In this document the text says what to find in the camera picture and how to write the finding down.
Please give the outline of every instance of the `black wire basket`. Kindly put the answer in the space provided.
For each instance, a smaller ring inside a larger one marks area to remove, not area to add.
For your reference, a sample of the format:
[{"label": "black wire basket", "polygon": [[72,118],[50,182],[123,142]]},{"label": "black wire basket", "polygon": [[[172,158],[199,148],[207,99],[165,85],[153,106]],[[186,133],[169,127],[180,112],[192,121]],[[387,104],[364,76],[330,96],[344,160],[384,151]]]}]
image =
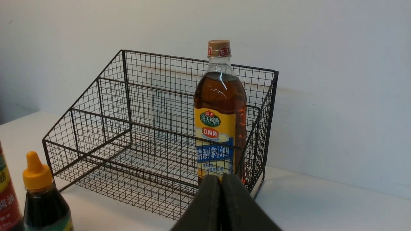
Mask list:
[{"label": "black wire basket", "polygon": [[[193,94],[208,62],[119,51],[43,139],[53,176],[178,219],[196,195]],[[264,180],[278,72],[232,65],[247,94],[244,183]]]}]

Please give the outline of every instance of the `yellow nozzle cap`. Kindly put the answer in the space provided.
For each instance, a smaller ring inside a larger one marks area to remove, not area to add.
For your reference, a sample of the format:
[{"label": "yellow nozzle cap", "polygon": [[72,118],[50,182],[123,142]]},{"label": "yellow nozzle cap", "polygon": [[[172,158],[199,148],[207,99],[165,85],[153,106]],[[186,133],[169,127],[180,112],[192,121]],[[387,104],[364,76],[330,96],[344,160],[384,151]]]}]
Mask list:
[{"label": "yellow nozzle cap", "polygon": [[24,186],[28,190],[36,190],[53,183],[50,168],[42,164],[37,152],[27,153],[27,169],[23,171]]}]

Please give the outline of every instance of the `dark liquid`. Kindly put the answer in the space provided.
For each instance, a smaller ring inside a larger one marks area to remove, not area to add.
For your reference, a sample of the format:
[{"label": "dark liquid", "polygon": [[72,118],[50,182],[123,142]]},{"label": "dark liquid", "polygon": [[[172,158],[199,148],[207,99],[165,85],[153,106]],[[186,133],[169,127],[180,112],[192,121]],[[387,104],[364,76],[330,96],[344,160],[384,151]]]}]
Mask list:
[{"label": "dark liquid", "polygon": [[[235,146],[244,148],[247,96],[242,83],[236,76],[208,72],[200,80],[194,94],[194,108],[209,108],[222,114],[236,115]],[[235,149],[234,172],[243,179],[244,157]]]},{"label": "dark liquid", "polygon": [[26,194],[24,223],[32,228],[52,225],[67,217],[69,205],[54,185],[48,191]]}]

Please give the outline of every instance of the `bottle neck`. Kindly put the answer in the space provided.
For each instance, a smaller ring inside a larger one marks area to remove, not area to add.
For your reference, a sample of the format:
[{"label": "bottle neck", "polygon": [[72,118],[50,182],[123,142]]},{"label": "bottle neck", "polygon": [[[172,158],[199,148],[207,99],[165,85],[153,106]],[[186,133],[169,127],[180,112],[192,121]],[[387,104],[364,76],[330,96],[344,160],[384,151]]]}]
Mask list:
[{"label": "bottle neck", "polygon": [[44,188],[41,189],[28,189],[28,193],[30,193],[31,195],[39,195],[39,194],[43,194],[45,192],[48,192],[50,190],[52,190],[54,188],[54,184],[48,185]]},{"label": "bottle neck", "polygon": [[221,72],[236,75],[231,67],[230,57],[208,58],[207,72]]}]

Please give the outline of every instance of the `blue label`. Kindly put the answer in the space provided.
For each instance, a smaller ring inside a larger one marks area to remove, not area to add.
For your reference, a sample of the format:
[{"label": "blue label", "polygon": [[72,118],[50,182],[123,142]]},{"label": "blue label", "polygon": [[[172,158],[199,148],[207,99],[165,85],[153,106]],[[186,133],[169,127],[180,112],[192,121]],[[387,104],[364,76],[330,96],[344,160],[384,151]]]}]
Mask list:
[{"label": "blue label", "polygon": [[[223,144],[233,146],[233,137],[229,138],[228,142]],[[229,148],[221,144],[208,144],[203,146],[197,146],[197,161],[201,162],[212,162],[218,160],[228,159],[233,161],[234,148]]]}]

